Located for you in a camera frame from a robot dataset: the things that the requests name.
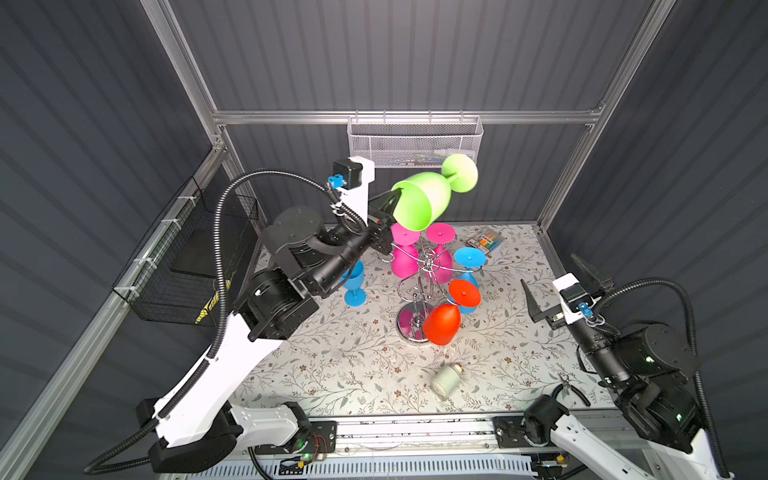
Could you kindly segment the green wine glass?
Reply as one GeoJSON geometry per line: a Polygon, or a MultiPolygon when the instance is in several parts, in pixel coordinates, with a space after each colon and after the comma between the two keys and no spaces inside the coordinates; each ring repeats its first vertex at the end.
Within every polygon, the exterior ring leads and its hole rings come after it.
{"type": "Polygon", "coordinates": [[[423,172],[393,185],[400,197],[393,216],[404,228],[423,231],[447,209],[453,193],[467,193],[478,182],[474,160],[465,154],[449,155],[439,173],[423,172]]]}

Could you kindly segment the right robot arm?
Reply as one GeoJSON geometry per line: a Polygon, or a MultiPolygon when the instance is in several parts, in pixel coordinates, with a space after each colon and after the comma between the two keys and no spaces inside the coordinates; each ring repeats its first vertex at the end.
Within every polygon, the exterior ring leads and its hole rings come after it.
{"type": "Polygon", "coordinates": [[[601,479],[731,479],[720,446],[700,373],[696,321],[689,294],[679,283],[648,277],[618,286],[579,256],[577,271],[553,285],[558,305],[542,310],[532,292],[525,293],[533,322],[565,328],[577,345],[579,368],[598,377],[622,417],[652,452],[646,470],[590,431],[558,399],[568,387],[563,379],[541,394],[521,417],[493,418],[499,447],[519,443],[532,448],[556,447],[601,479]],[[665,287],[682,304],[685,331],[664,322],[638,320],[625,333],[610,325],[602,312],[621,296],[647,287],[665,287]]]}

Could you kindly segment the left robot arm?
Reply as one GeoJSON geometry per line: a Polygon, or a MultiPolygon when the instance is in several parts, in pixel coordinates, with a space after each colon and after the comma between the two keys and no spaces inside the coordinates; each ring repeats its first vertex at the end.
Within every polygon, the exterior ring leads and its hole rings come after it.
{"type": "Polygon", "coordinates": [[[352,269],[369,248],[388,254],[400,190],[376,197],[368,207],[367,231],[342,224],[328,230],[315,210],[285,210],[262,233],[269,267],[247,278],[228,314],[224,340],[210,366],[155,429],[148,451],[156,473],[198,473],[236,449],[270,446],[301,450],[312,424],[295,402],[274,408],[233,406],[230,396],[256,365],[287,341],[312,315],[320,298],[351,281],[352,269]]]}

